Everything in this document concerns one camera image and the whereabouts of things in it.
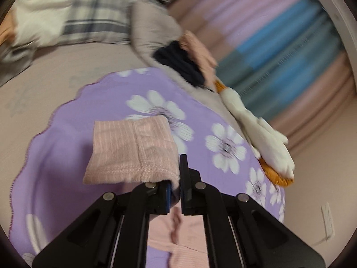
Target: purple floral blanket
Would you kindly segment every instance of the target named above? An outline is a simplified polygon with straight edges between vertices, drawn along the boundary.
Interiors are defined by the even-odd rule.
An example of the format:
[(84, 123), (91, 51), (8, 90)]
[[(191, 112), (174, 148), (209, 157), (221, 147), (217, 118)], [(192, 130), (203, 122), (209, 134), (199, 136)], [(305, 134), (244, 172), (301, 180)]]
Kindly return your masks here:
[[(221, 192), (247, 193), (283, 221), (284, 192), (265, 177), (247, 142), (219, 115), (187, 95), (160, 69), (111, 73), (60, 106), (48, 128), (35, 136), (11, 190), (9, 238), (28, 264), (106, 191), (133, 184), (84, 185), (92, 155), (94, 121), (140, 119), (162, 114), (179, 153), (202, 180)], [(147, 267), (167, 266), (167, 253), (148, 249)]]

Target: pink cloth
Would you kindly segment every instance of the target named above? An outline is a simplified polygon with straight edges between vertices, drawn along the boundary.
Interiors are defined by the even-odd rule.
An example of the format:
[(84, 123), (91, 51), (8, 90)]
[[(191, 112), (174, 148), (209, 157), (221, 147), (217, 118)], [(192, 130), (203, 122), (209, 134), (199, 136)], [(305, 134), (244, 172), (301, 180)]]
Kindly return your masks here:
[(147, 244), (171, 253), (170, 268), (209, 268), (202, 216), (184, 216), (181, 202), (150, 221)]
[(84, 184), (160, 182), (178, 188), (179, 153), (167, 119), (96, 121)]
[(205, 78), (205, 86), (216, 91), (216, 70), (217, 61), (212, 57), (206, 46), (204, 46), (197, 37), (190, 31), (179, 38), (180, 48), (186, 50), (192, 61), (196, 62)]

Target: plush toy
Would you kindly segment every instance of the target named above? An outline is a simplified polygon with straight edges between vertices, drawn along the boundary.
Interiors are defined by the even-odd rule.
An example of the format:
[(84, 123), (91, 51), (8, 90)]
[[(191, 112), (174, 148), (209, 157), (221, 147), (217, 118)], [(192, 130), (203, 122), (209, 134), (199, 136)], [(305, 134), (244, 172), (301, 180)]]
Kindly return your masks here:
[(272, 169), (263, 158), (259, 159), (259, 164), (262, 167), (266, 177), (274, 184), (282, 187), (287, 187), (294, 183), (293, 179), (284, 178), (280, 176), (274, 169)]
[(282, 178), (293, 180), (295, 164), (285, 146), (288, 138), (274, 130), (266, 120), (257, 118), (247, 110), (235, 90), (219, 81), (217, 90), (226, 108), (241, 124), (255, 156), (258, 159), (262, 157)]

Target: wall socket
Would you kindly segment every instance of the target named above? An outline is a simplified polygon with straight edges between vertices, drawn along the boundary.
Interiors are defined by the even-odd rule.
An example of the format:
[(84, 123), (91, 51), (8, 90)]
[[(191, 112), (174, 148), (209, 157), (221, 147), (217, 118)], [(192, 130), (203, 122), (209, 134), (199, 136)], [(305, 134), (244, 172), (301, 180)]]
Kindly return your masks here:
[(335, 236), (335, 231), (332, 221), (332, 213), (329, 203), (325, 203), (321, 206), (322, 216), (324, 218), (325, 231), (326, 231), (326, 242)]

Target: pink towel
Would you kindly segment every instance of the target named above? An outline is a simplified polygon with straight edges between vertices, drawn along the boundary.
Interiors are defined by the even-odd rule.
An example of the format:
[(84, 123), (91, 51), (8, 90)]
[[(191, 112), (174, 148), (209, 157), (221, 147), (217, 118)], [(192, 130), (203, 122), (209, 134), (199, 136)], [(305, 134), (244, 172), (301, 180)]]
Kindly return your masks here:
[(202, 216), (184, 216), (181, 202), (150, 221), (147, 244), (171, 253), (170, 268), (209, 268)]
[(160, 182), (178, 188), (179, 153), (167, 119), (96, 121), (84, 184)]

